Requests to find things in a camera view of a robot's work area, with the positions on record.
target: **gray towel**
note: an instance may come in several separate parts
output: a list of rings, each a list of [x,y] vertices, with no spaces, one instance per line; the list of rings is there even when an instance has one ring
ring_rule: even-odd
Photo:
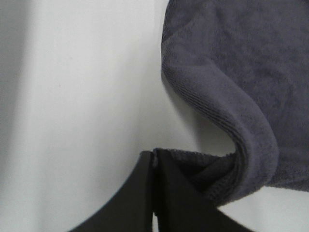
[[[309,191],[309,1],[170,0],[161,54],[174,91],[235,143],[222,158],[167,149],[206,198]]]

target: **black plastic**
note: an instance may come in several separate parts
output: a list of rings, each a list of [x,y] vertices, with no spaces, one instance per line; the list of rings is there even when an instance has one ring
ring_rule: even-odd
[[[134,170],[118,192],[70,232],[151,232],[153,159],[152,152],[141,152]]]

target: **dark gray fabric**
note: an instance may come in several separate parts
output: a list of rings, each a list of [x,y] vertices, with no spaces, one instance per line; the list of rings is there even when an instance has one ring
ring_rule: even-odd
[[[235,142],[223,158],[168,149],[206,198],[309,190],[307,0],[170,0],[161,54],[175,92]]]

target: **white wall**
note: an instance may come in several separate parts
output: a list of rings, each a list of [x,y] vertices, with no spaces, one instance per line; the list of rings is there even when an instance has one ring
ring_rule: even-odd
[[[160,77],[166,4],[1,1],[0,232],[75,227],[142,150],[234,151]],[[308,196],[263,188],[221,210],[256,231],[305,232]]]

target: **white surface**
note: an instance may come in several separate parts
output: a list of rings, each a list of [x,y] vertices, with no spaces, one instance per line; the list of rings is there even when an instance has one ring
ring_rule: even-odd
[[[234,151],[161,80],[166,4],[1,1],[0,232],[75,227],[142,150]],[[259,232],[306,232],[308,198],[263,188],[221,210]]]

